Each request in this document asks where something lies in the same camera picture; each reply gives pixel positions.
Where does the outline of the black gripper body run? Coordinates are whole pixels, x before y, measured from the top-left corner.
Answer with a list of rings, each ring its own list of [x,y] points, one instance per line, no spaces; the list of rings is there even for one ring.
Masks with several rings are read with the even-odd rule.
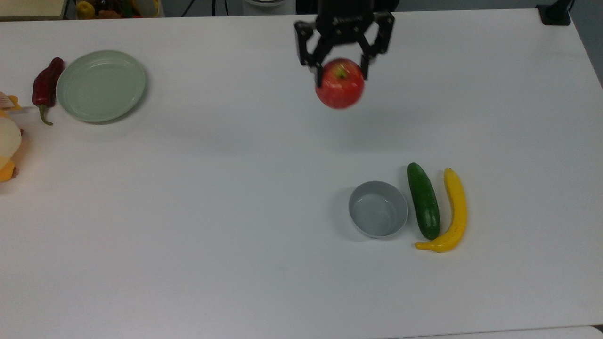
[[[318,0],[317,32],[332,45],[356,43],[356,34],[373,21],[374,7],[374,0]]]

